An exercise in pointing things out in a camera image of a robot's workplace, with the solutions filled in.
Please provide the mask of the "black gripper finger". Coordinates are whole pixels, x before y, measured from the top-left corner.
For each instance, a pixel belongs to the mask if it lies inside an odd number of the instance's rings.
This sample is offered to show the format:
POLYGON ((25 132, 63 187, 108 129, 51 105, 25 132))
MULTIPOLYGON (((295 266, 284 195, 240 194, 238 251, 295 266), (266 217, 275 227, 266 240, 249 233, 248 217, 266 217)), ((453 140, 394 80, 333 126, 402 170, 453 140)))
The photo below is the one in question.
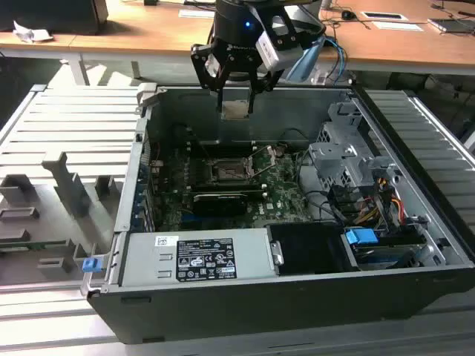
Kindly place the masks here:
POLYGON ((223 55, 224 46, 221 43, 193 44, 191 46, 191 62, 199 83, 203 89, 217 94, 217 111, 222 111, 223 88, 227 80, 227 58, 223 55), (218 71, 211 75, 206 68, 207 60, 213 56, 218 62, 218 71))
POLYGON ((264 77, 258 78, 256 72, 249 74, 248 113, 253 113, 255 97, 264 91, 272 91, 277 83, 277 73, 268 72, 264 77))

